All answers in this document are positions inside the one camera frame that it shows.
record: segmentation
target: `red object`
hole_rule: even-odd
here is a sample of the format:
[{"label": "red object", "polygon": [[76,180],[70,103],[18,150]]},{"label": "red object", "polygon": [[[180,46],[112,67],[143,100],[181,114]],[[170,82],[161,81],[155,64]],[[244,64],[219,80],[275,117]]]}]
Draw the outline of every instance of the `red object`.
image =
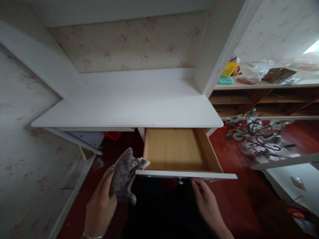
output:
[{"label": "red object", "polygon": [[114,141],[116,141],[122,134],[123,134],[123,132],[118,132],[118,131],[104,133],[104,135],[106,137],[108,137],[109,139],[114,140]]}]

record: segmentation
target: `drawer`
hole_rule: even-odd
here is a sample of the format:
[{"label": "drawer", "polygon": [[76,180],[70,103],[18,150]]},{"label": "drawer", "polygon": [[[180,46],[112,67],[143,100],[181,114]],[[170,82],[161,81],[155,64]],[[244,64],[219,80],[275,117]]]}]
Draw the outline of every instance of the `drawer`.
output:
[{"label": "drawer", "polygon": [[224,174],[204,128],[147,128],[143,157],[151,162],[137,175],[236,179]]}]

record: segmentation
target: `right hand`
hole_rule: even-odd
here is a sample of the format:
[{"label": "right hand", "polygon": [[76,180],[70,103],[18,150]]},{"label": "right hand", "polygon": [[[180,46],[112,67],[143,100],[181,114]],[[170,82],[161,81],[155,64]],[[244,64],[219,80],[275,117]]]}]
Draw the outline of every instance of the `right hand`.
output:
[{"label": "right hand", "polygon": [[195,192],[198,210],[211,230],[215,231],[220,238],[233,238],[223,221],[215,195],[209,186],[200,178],[192,178],[192,186]]}]

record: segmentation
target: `left hand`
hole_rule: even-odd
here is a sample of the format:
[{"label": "left hand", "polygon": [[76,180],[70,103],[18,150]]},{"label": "left hand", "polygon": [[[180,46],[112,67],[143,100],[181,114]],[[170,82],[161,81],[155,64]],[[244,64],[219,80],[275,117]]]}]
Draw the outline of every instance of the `left hand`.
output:
[{"label": "left hand", "polygon": [[109,197],[113,175],[114,172],[111,172],[102,178],[86,206],[84,232],[90,237],[103,236],[114,215],[116,196]]}]

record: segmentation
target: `white shelf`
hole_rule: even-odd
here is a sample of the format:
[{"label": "white shelf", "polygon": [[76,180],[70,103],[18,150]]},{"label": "white shelf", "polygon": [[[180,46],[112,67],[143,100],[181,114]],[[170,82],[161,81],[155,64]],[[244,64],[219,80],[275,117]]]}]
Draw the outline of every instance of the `white shelf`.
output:
[{"label": "white shelf", "polygon": [[197,127],[223,122],[192,80],[85,84],[33,127]]},{"label": "white shelf", "polygon": [[[240,65],[241,72],[244,75],[251,75],[249,66],[244,64]],[[300,88],[300,87],[314,87],[319,86],[319,71],[299,71],[295,74],[297,77],[303,78],[299,83],[293,86],[285,86],[281,84],[271,84],[266,81],[261,81],[255,85],[247,85],[236,81],[237,77],[233,77],[234,82],[230,85],[216,84],[214,90],[240,90],[240,89],[270,89],[270,88]]]}]

